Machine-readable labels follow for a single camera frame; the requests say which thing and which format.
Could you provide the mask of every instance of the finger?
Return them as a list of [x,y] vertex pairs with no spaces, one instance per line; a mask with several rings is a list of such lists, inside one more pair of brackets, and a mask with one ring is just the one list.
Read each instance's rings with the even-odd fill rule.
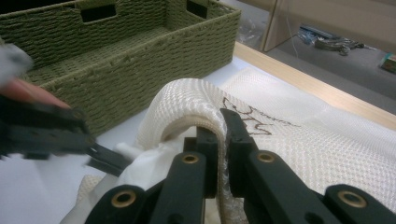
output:
[[48,91],[20,79],[11,80],[0,93],[4,96],[21,102],[39,102],[48,105],[57,105],[70,108],[68,104],[59,100]]

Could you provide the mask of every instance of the black plastic part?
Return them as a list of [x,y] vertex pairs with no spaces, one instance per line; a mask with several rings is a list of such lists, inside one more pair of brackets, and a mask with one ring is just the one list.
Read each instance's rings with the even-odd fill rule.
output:
[[227,159],[230,173],[231,193],[234,197],[242,198],[246,189],[247,172],[245,164],[250,152],[258,150],[253,138],[248,135],[245,123],[238,113],[228,110],[220,110],[227,124]]
[[396,215],[370,194],[349,185],[326,189],[323,202],[343,223],[396,223]]
[[251,152],[247,174],[274,224],[341,223],[275,153]]
[[115,187],[92,209],[85,224],[140,224],[146,199],[145,191],[139,187]]
[[201,153],[175,156],[149,223],[204,223],[205,167]]
[[122,171],[131,164],[131,161],[121,154],[97,144],[86,153],[91,156],[89,166],[114,176],[120,176]]
[[45,160],[51,153],[85,154],[94,145],[77,109],[27,104],[0,97],[0,156],[21,153]]
[[206,157],[205,197],[215,198],[218,188],[218,138],[208,129],[198,127],[196,138],[185,138],[184,151],[196,151]]

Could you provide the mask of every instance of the white mesh fabric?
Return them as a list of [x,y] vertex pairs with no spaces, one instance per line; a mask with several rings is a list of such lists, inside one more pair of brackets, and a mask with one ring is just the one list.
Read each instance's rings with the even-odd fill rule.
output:
[[220,142],[218,203],[223,223],[247,221],[241,201],[229,191],[221,107],[238,112],[259,148],[281,156],[309,188],[323,193],[330,185],[349,184],[396,212],[394,131],[252,69],[223,89],[199,79],[169,83],[151,103],[136,138],[139,146],[150,149],[190,126],[214,132]]

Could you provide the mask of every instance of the brass threaded hole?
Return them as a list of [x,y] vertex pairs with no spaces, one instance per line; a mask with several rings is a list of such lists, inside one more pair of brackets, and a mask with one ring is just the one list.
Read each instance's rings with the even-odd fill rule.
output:
[[269,153],[262,152],[257,156],[257,159],[263,162],[273,162],[275,160],[275,157]]
[[184,163],[192,164],[198,162],[199,159],[197,156],[194,155],[186,155],[183,157],[182,160]]
[[346,203],[349,206],[356,208],[363,208],[367,206],[366,200],[364,200],[364,198],[359,194],[356,194],[352,191],[341,190],[338,192],[337,196],[343,203]]
[[123,208],[131,205],[136,200],[136,194],[131,189],[118,192],[111,199],[111,204],[117,208]]

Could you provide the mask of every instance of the woven paper rope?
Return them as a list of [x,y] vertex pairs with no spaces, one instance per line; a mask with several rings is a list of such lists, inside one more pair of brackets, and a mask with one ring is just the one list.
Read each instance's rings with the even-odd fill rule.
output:
[[97,7],[87,0],[0,15],[0,43],[35,61],[25,79],[80,107],[94,134],[148,106],[165,83],[229,63],[240,15],[217,1],[206,19],[183,0],[114,2],[116,16],[91,22],[81,18]]

